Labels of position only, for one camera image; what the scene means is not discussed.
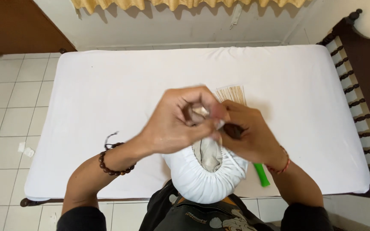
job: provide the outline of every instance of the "hand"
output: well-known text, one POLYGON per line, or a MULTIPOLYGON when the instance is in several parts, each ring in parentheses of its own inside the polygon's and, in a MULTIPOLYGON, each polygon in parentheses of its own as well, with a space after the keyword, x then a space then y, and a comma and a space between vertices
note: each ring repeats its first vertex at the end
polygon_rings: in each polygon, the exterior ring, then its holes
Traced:
POLYGON ((174 153, 208 136, 218 139, 221 120, 229 120, 228 112, 207 87, 169 89, 138 137, 150 153, 174 153), (194 113, 196 107, 208 110, 210 118, 194 113))
POLYGON ((254 163, 264 163, 276 170, 283 169, 287 156, 266 125, 259 110, 226 100, 222 103, 231 117, 229 123, 239 125, 243 132, 239 140, 221 132, 222 144, 236 155, 254 163))

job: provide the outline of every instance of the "green plastic handle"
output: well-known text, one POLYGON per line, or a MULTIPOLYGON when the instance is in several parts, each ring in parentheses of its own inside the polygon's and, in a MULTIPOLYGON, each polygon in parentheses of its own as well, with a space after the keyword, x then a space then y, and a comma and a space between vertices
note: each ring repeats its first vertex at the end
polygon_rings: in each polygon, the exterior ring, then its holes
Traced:
POLYGON ((266 177, 264 167, 262 166, 262 164, 254 163, 254 167, 257 170, 258 176, 260 177, 262 187, 269 186, 270 183, 268 181, 268 178, 266 177))

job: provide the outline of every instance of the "curtain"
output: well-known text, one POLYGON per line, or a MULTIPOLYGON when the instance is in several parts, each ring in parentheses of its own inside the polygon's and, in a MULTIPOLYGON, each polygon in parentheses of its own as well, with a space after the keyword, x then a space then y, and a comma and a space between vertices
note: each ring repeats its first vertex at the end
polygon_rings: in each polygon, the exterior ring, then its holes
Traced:
MULTIPOLYGON (((100 5, 102 9, 106 9, 111 3, 116 3, 117 6, 126 10, 132 6, 136 6, 140 10, 145 9, 144 0, 71 0, 75 8, 80 9, 85 7, 87 11, 92 14, 94 8, 100 5)), ((178 5, 186 5, 188 8, 196 7, 199 3, 205 2, 210 7, 215 7, 216 3, 223 2, 227 7, 231 7, 232 4, 238 0, 150 0, 152 5, 156 6, 161 3, 165 3, 169 6, 170 10, 175 10, 178 5)), ((249 4, 251 0, 239 0, 244 4, 249 4)), ((283 7, 286 3, 291 3, 296 7, 301 7, 306 0, 257 0, 261 7, 266 7, 269 1, 278 3, 279 7, 283 7)))

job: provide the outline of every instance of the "white fitted sheet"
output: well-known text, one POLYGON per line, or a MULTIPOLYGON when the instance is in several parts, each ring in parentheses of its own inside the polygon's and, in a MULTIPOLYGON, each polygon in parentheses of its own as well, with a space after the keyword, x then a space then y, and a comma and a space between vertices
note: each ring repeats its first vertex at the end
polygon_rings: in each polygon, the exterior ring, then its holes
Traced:
MULTIPOLYGON (((323 194, 366 192, 363 150, 331 57, 323 46, 85 51, 58 62, 48 115, 25 184, 32 200, 63 198, 72 172, 109 143, 127 141, 147 122, 167 88, 244 86, 291 159, 323 194)), ((279 195, 262 188, 249 165, 241 197, 279 195)), ((150 197, 170 179, 160 154, 139 161, 99 198, 150 197)))

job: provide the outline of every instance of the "brown door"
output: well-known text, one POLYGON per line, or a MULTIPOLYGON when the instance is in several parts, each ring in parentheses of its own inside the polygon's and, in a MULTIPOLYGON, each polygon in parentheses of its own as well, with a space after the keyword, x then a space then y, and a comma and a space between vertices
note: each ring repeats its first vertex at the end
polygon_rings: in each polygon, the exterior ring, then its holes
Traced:
POLYGON ((0 0, 0 55, 75 51, 33 0, 0 0))

